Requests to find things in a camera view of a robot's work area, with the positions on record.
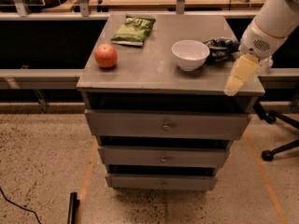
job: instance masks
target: cabinet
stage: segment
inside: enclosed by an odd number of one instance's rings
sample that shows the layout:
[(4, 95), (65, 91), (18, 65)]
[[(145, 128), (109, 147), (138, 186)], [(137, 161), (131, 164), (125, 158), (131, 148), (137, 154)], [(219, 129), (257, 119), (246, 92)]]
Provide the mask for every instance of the cabinet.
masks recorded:
[[(143, 48), (114, 45), (115, 68), (91, 55), (78, 81), (107, 184), (133, 189), (213, 189), (231, 144), (249, 124), (263, 87), (253, 77), (235, 97), (223, 92), (233, 61), (187, 73), (171, 56), (181, 39), (231, 37), (223, 17), (157, 15)], [(109, 42), (125, 19), (111, 16), (96, 46)]]

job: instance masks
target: concrete floor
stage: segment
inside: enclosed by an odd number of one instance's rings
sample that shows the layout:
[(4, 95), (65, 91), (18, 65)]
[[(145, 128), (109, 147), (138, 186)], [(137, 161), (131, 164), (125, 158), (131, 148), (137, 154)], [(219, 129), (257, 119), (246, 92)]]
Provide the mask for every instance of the concrete floor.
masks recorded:
[[(261, 161), (260, 153), (298, 138), (278, 121), (252, 116), (217, 173), (212, 191), (111, 189), (82, 107), (0, 106), (0, 187), (13, 202), (36, 211), (43, 224), (67, 222), (71, 192), (86, 189), (83, 224), (298, 223), (299, 150)], [(0, 195), (1, 224), (37, 223)]]

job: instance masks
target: green package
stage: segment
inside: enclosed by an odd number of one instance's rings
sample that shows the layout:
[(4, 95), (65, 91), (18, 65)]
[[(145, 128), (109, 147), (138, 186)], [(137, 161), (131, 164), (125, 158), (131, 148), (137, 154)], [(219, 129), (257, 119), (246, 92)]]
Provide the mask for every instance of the green package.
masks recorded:
[(119, 30), (112, 36), (111, 42), (124, 45), (142, 46), (144, 40), (150, 35), (154, 18), (129, 17), (125, 19)]

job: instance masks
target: apple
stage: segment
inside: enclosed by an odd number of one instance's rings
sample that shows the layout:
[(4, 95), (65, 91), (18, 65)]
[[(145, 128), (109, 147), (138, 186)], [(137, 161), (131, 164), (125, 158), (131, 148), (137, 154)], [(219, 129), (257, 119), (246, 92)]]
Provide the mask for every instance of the apple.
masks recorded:
[(94, 58), (100, 67), (111, 68), (118, 60), (118, 52), (110, 44), (101, 44), (96, 47)]

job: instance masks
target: bowl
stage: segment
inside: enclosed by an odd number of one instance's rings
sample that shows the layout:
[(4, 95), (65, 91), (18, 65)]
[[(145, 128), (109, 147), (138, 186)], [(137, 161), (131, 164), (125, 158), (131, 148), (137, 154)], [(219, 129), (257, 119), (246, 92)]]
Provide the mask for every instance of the bowl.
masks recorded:
[(172, 46), (175, 63), (184, 71), (193, 71), (206, 62), (209, 48), (200, 41), (182, 40)]

